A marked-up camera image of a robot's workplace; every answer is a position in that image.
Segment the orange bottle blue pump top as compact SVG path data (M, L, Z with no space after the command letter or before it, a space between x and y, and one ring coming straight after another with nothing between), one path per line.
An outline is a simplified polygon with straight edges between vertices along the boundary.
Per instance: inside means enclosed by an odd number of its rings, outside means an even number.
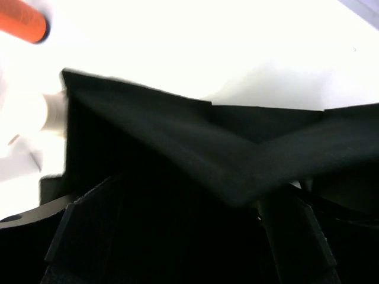
M1 31L31 44L44 42L50 35L48 18L24 1L1 0Z

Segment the black canvas bag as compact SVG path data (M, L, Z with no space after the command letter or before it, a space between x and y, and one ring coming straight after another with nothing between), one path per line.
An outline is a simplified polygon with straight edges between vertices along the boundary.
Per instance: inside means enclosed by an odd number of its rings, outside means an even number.
M123 201L103 283L281 283L259 201L317 177L378 179L378 105L214 106L62 73L65 191Z

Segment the beige pump bottle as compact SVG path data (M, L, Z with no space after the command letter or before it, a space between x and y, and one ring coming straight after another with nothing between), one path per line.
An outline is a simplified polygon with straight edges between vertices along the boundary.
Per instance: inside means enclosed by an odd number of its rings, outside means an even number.
M68 98L66 91L60 91L55 94L43 94L46 104L46 120L41 131L57 135L66 136Z

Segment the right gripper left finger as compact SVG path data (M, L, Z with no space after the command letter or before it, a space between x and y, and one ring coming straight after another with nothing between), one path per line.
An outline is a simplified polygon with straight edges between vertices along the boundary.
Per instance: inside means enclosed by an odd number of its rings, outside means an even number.
M103 283L123 201L112 176L1 220L1 283Z

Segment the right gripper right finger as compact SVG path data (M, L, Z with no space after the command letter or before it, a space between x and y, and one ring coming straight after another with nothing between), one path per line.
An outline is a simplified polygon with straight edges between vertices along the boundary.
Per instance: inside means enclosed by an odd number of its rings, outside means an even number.
M281 283L378 282L378 179L316 177L259 201Z

